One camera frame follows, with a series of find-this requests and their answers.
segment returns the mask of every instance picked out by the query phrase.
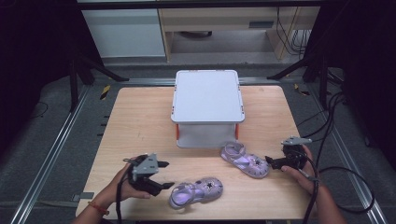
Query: sandal strap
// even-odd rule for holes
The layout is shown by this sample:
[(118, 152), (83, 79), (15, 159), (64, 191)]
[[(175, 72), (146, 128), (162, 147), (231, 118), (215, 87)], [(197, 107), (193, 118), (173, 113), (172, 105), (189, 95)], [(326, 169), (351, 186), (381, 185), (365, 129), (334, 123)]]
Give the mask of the sandal strap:
[[(172, 191), (172, 194), (171, 194), (171, 201), (174, 205), (184, 206), (185, 204), (190, 203), (195, 198), (195, 186), (193, 184), (181, 183), (178, 188), (183, 188), (183, 189), (179, 189), (177, 191)], [(189, 199), (183, 203), (177, 202), (177, 200), (175, 200), (174, 196), (178, 195), (180, 193), (189, 193)]]
[(227, 154), (227, 157), (232, 159), (233, 161), (238, 160), (246, 154), (245, 146), (237, 142), (227, 143), (223, 151)]

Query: aluminum rail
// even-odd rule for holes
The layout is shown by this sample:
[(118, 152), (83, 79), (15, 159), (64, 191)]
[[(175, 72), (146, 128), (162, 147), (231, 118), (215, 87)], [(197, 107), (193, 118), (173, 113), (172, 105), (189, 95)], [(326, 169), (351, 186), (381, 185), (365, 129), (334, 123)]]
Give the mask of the aluminum rail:
[(203, 7), (321, 7), (345, 0), (194, 0), (194, 1), (139, 1), (57, 4), (58, 7), (77, 7), (80, 10), (203, 8)]
[(44, 160), (40, 170), (35, 176), (35, 180), (33, 181), (31, 187), (25, 194), (17, 210), (15, 211), (14, 216), (11, 220), (11, 224), (24, 223), (28, 218), (30, 212), (32, 211), (33, 206), (35, 205), (35, 202), (37, 201), (38, 195), (43, 189), (44, 184), (46, 183), (47, 178), (50, 175), (50, 171), (52, 170), (56, 162), (56, 159), (58, 158), (64, 146), (64, 142), (66, 141), (67, 136), (69, 135), (76, 121), (76, 118), (82, 108), (82, 105), (85, 102), (89, 89), (90, 87), (83, 86), (81, 90), (81, 94), (79, 96), (80, 98), (79, 104), (77, 105), (76, 109), (67, 116), (64, 126), (62, 127), (58, 136), (56, 137), (56, 140), (53, 143), (47, 158)]
[[(276, 85), (282, 82), (295, 82), (302, 80), (300, 77), (288, 78), (287, 80), (269, 80), (266, 77), (240, 77), (240, 85)], [(175, 86), (176, 79), (174, 77), (147, 77), (147, 78), (130, 78), (129, 81), (117, 82), (115, 85), (132, 85), (132, 86)]]

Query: sparkly sandal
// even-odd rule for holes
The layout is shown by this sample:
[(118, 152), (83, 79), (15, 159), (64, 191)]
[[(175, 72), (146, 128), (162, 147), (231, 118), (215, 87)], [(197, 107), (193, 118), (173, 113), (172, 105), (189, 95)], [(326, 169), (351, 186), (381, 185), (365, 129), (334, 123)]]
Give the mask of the sparkly sandal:
[(192, 183), (181, 183), (172, 190), (169, 204), (180, 209), (192, 203), (206, 203), (221, 196), (223, 186), (215, 177), (206, 177)]
[(253, 178), (264, 178), (268, 174), (268, 162), (254, 154), (246, 154), (245, 146), (241, 143), (227, 143), (220, 155), (224, 160)]

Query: table surface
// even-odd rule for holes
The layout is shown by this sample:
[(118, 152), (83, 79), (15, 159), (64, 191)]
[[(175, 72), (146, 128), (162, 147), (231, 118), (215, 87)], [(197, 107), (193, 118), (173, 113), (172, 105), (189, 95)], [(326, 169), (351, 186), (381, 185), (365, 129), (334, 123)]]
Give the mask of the table surface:
[[(280, 142), (299, 136), (290, 108), (278, 86), (242, 86), (246, 119), (239, 127), (239, 141), (247, 153), (283, 158)], [(121, 169), (126, 158), (157, 153), (166, 168), (151, 177), (164, 183), (195, 182), (217, 177), (223, 194), (210, 203), (194, 203), (181, 210), (168, 205), (172, 188), (149, 200), (128, 199), (121, 203), (123, 219), (301, 219), (309, 195), (279, 170), (264, 179), (253, 179), (224, 161), (218, 148), (177, 147), (175, 124), (170, 119), (173, 87), (123, 88), (120, 90), (99, 146), (84, 192), (95, 195)], [(89, 200), (80, 200), (79, 214)], [(106, 218), (117, 219), (115, 204)]]

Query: wire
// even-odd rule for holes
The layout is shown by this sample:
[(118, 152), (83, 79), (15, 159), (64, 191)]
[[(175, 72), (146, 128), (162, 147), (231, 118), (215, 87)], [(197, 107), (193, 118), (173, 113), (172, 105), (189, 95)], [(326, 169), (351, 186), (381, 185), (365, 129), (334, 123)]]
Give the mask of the wire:
[(317, 167), (318, 167), (318, 165), (319, 165), (319, 159), (320, 159), (320, 155), (321, 155), (321, 152), (323, 151), (323, 146), (324, 146), (324, 143), (325, 143), (325, 141), (326, 141), (326, 138), (327, 138), (327, 136), (331, 133), (331, 131), (332, 131), (332, 127), (333, 127), (333, 125), (334, 125), (334, 111), (335, 111), (335, 108), (336, 108), (336, 106), (339, 104), (339, 103), (341, 103), (341, 102), (343, 102), (345, 99), (342, 99), (342, 100), (339, 100), (339, 97), (341, 97), (342, 95), (343, 95), (344, 93), (342, 92), (342, 91), (340, 91), (340, 92), (337, 92), (333, 97), (332, 97), (332, 99), (329, 101), (329, 117), (328, 117), (328, 120), (330, 121), (330, 124), (328, 125), (328, 127), (327, 127), (327, 129), (326, 129), (326, 132), (325, 132), (325, 134), (324, 134), (324, 136), (323, 136), (323, 138), (322, 138), (322, 141), (321, 141), (321, 143), (320, 143), (320, 147), (319, 147), (319, 151), (318, 151), (318, 156), (317, 156)]
[(127, 178), (125, 176), (128, 175), (129, 169), (125, 171), (125, 173), (122, 175), (122, 178), (120, 182), (117, 185), (117, 194), (116, 194), (116, 212), (117, 212), (117, 223), (121, 224), (122, 223), (122, 216), (121, 216), (121, 210), (120, 210), (120, 202), (121, 202), (121, 188), (122, 184)]
[(38, 102), (38, 104), (43, 104), (43, 105), (45, 105), (45, 106), (46, 106), (46, 109), (45, 109), (43, 112), (41, 112), (41, 114), (36, 115), (36, 116), (33, 116), (33, 117), (30, 117), (30, 119), (36, 119), (36, 118), (38, 118), (38, 117), (42, 117), (42, 116), (47, 112), (47, 110), (49, 109), (49, 105), (47, 105), (47, 104), (44, 103), (44, 102)]
[[(332, 98), (331, 98), (330, 101), (329, 101), (329, 104), (331, 103), (331, 101), (333, 100), (334, 97), (336, 97), (336, 96), (338, 96), (338, 95), (340, 95), (340, 94), (343, 94), (343, 93), (342, 93), (341, 91), (339, 91), (339, 92), (337, 92), (335, 95), (333, 95)], [(316, 131), (314, 131), (314, 132), (312, 132), (312, 133), (310, 133), (310, 134), (307, 134), (307, 135), (305, 135), (305, 136), (302, 136), (302, 138), (308, 138), (308, 137), (310, 137), (310, 136), (312, 136), (312, 135), (314, 135), (314, 134), (316, 134), (316, 133), (319, 133), (319, 132), (322, 131), (331, 121), (332, 121), (332, 115), (331, 115), (331, 113), (329, 113), (329, 116), (328, 116), (328, 118), (326, 119), (326, 122), (325, 122), (320, 128), (318, 128)]]
[(301, 122), (298, 123), (296, 126), (298, 127), (298, 126), (300, 126), (300, 125), (306, 123), (307, 121), (311, 120), (312, 118), (316, 117), (318, 114), (323, 113), (323, 112), (324, 112), (324, 110), (319, 111), (318, 113), (312, 115), (311, 117), (309, 117), (309, 118), (307, 118), (307, 119), (301, 121)]
[(283, 43), (283, 46), (285, 47), (286, 51), (288, 52), (288, 54), (290, 55), (299, 55), (299, 58), (301, 59), (301, 55), (304, 55), (305, 52), (305, 48), (307, 45), (307, 34), (308, 34), (308, 30), (303, 30), (303, 37), (301, 39), (301, 43), (300, 46), (295, 44), (296, 40), (298, 41), (298, 34), (299, 31), (296, 30), (294, 31), (291, 43), (289, 42), (289, 40), (286, 38), (286, 40), (283, 40), (282, 36), (279, 33), (279, 26), (281, 28), (281, 31), (283, 32), (283, 34), (285, 35), (285, 37), (288, 37), (288, 35), (286, 34), (285, 28), (282, 25), (282, 22), (280, 21), (280, 16), (279, 16), (279, 7), (276, 8), (276, 33), (280, 39), (280, 41)]
[(286, 43), (289, 44), (289, 47), (290, 47), (290, 43), (289, 43), (288, 40), (286, 40), (286, 41), (283, 40), (282, 36), (280, 36), (279, 30), (278, 30), (279, 25), (280, 25), (280, 27), (282, 28), (282, 31), (283, 31), (283, 33), (285, 34), (285, 36), (288, 36), (288, 35), (286, 35), (286, 31), (285, 31), (285, 29), (283, 28), (282, 23), (280, 22), (279, 7), (277, 7), (277, 8), (276, 8), (276, 33), (277, 33), (277, 36), (279, 37), (280, 41), (282, 41), (283, 46), (285, 47), (285, 49), (286, 49), (286, 51), (288, 52), (288, 54), (290, 54), (290, 55), (298, 55), (298, 54), (296, 54), (296, 53), (291, 53), (291, 52), (289, 51), (288, 45), (287, 45)]
[(307, 157), (304, 153), (301, 153), (297, 150), (293, 150), (293, 152), (305, 157), (309, 163), (311, 163), (312, 169), (314, 170), (314, 177), (315, 179), (312, 181), (314, 185), (314, 191), (312, 192), (311, 200), (309, 201), (309, 204), (305, 210), (305, 215), (304, 215), (304, 221), (303, 223), (306, 224), (308, 223), (309, 216), (311, 214), (312, 208), (314, 207), (315, 201), (317, 200), (318, 197), (318, 188), (319, 188), (319, 181), (318, 181), (318, 169), (317, 166), (314, 164), (314, 162)]
[(346, 212), (349, 212), (349, 213), (362, 214), (362, 213), (367, 213), (368, 211), (370, 211), (370, 210), (373, 208), (374, 203), (375, 203), (375, 194), (374, 194), (374, 191), (373, 191), (373, 189), (370, 187), (370, 185), (367, 183), (367, 181), (364, 180), (364, 178), (363, 178), (361, 175), (359, 175), (359, 174), (356, 173), (355, 171), (349, 170), (349, 169), (347, 169), (347, 168), (345, 168), (345, 167), (341, 167), (341, 166), (330, 166), (330, 167), (321, 169), (319, 172), (322, 174), (322, 173), (325, 173), (325, 172), (327, 172), (327, 171), (329, 171), (329, 170), (342, 170), (342, 171), (350, 172), (350, 173), (352, 173), (353, 175), (357, 176), (357, 177), (367, 186), (367, 188), (370, 190), (370, 193), (371, 193), (371, 196), (372, 196), (372, 200), (371, 200), (369, 206), (367, 206), (367, 207), (364, 208), (363, 210), (352, 210), (352, 209), (347, 209), (347, 208), (342, 207), (341, 205), (337, 204), (337, 206), (338, 206), (340, 209), (342, 209), (342, 210), (344, 210), (344, 211), (346, 211)]

